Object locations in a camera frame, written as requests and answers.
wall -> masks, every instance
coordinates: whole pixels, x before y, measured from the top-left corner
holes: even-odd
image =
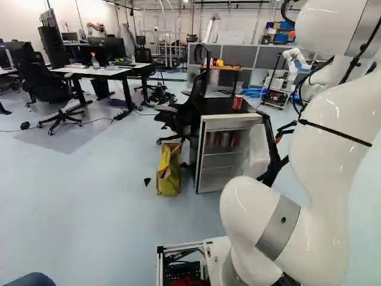
[[[82,23],[87,34],[86,23],[103,23],[108,33],[118,34],[115,5],[101,0],[77,0]],[[60,31],[65,32],[63,22],[67,22],[71,32],[78,32],[81,24],[77,12],[76,0],[49,0],[54,9]],[[5,42],[12,39],[30,41],[36,51],[40,51],[45,60],[38,33],[41,26],[39,16],[48,6],[45,0],[0,0],[0,38]]]
[[[195,10],[193,20],[193,33],[200,35],[201,26],[201,38],[204,37],[205,31],[208,27],[208,22],[211,16],[215,13],[221,18],[220,28],[218,30],[218,42],[219,43],[244,43],[251,44],[254,29],[257,28],[254,35],[254,43],[258,43],[264,32],[264,28],[268,21],[283,21],[283,17],[279,10],[280,4],[266,5],[264,9],[213,9],[213,10]],[[299,11],[288,11],[290,18],[296,19]],[[161,11],[135,11],[136,25],[139,30],[153,30],[155,26],[159,29],[170,29],[174,31],[175,19],[180,14],[179,10],[166,10],[165,17]],[[181,10],[181,32],[183,41],[186,40],[187,33],[192,33],[192,12],[191,10]]]

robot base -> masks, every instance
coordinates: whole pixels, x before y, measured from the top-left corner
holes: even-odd
[[[170,285],[168,283],[168,269],[173,265],[172,263],[176,263],[178,260],[183,261],[186,256],[191,256],[192,259],[189,261],[194,261],[195,253],[200,254],[199,270],[197,270],[198,277],[200,280],[205,281],[206,285],[247,286],[247,284],[240,279],[236,279],[236,273],[230,258],[230,248],[231,244],[228,237],[216,237],[195,243],[158,246],[156,286]],[[286,274],[273,286],[282,285],[300,286],[299,283],[295,282]]]

power strip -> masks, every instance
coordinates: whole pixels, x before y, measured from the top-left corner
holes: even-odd
[[[125,118],[127,115],[129,115],[131,112],[128,110],[128,109],[123,109],[120,113],[118,113],[117,115],[115,115],[113,117],[113,120],[122,120],[123,118]]]

desk leg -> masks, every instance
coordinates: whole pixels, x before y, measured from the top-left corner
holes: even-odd
[[[78,77],[73,78],[73,83],[74,83],[74,88],[76,90],[76,97],[78,97],[78,100],[79,100],[79,104],[73,106],[68,111],[74,111],[74,110],[80,109],[81,107],[85,107],[86,105],[90,103],[93,103],[92,100],[87,100],[87,101],[85,100],[85,97],[83,96],[83,90],[81,88],[81,84],[79,83]]]
[[[131,99],[129,83],[127,82],[127,79],[122,79],[121,83],[123,85],[124,98],[126,99],[127,108],[129,109],[130,112],[132,112],[135,108],[135,105]]]
[[[148,98],[148,83],[147,83],[147,78],[149,77],[144,69],[142,69],[142,73],[141,73],[141,77],[142,77],[142,92],[143,92],[143,98],[144,98],[144,103],[149,103],[149,98]]]
[[[4,115],[10,115],[12,112],[6,110],[6,109],[4,108],[4,106],[2,106],[2,104],[1,104],[1,102],[0,102],[0,113],[1,113],[1,114],[4,114]]]
[[[233,92],[232,92],[232,96],[235,96],[235,94],[236,94],[236,88],[237,88],[238,75],[239,75],[239,72],[238,72],[238,71],[236,71],[236,74],[235,74],[235,77],[234,77],[234,85],[233,85]]]

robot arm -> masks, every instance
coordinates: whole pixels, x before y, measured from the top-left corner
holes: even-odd
[[[287,60],[290,70],[290,75],[288,76],[288,89],[290,89],[299,72],[298,68],[295,65],[295,59],[298,59],[298,61],[301,63],[302,69],[311,70],[312,66],[307,64],[304,56],[302,55],[302,52],[298,48],[284,51],[283,57]]]
[[[221,219],[235,273],[247,285],[271,285],[282,272],[304,286],[341,285],[350,258],[352,180],[380,130],[380,26],[381,3],[376,0],[309,0],[302,8],[295,26],[298,45],[335,55],[332,66],[311,79],[322,83],[334,76],[334,87],[307,105],[290,145],[291,166],[311,205],[301,207],[250,177],[234,178],[225,186]],[[374,41],[365,45],[367,39]],[[338,85],[359,53],[365,64],[354,69],[354,80]],[[367,61],[378,65],[361,77]],[[255,271],[258,263],[268,271]]]
[[[92,24],[92,23],[87,23],[87,27],[88,27],[88,33],[89,35],[93,35],[93,31],[92,29],[100,32],[100,33],[103,33],[105,36],[107,35],[106,34],[106,28],[103,24],[99,24],[97,23],[96,25]]]

